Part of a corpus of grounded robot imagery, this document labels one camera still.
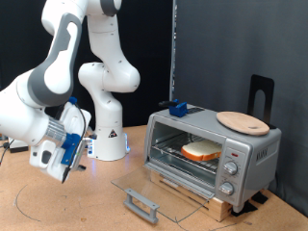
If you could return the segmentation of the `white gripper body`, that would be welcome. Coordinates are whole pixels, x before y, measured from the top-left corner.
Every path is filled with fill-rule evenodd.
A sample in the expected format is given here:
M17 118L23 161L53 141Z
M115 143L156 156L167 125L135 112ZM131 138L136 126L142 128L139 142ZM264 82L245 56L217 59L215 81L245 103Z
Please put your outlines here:
M67 102L60 119L50 117L42 140L31 147L30 164L63 183L80 163L90 119L88 111Z

